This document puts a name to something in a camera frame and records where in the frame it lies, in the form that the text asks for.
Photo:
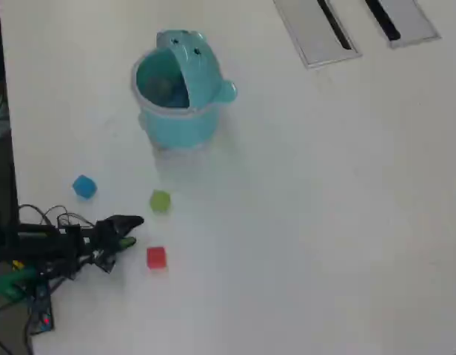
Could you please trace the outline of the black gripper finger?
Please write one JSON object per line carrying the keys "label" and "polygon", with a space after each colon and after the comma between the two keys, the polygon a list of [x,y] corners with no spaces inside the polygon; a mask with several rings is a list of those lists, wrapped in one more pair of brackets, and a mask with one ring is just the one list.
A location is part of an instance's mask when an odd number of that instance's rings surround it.
{"label": "black gripper finger", "polygon": [[115,233],[128,235],[133,229],[144,223],[144,218],[138,215],[115,214],[110,217]]}
{"label": "black gripper finger", "polygon": [[120,237],[115,241],[115,253],[121,253],[136,244],[134,237]]}

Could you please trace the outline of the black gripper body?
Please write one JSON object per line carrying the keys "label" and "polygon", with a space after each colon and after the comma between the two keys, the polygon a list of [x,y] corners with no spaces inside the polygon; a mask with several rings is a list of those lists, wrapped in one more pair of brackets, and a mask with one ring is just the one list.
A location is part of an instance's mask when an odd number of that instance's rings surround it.
{"label": "black gripper body", "polygon": [[92,228],[81,230],[83,256],[87,264],[109,274],[116,263],[118,234],[113,220],[99,220]]}

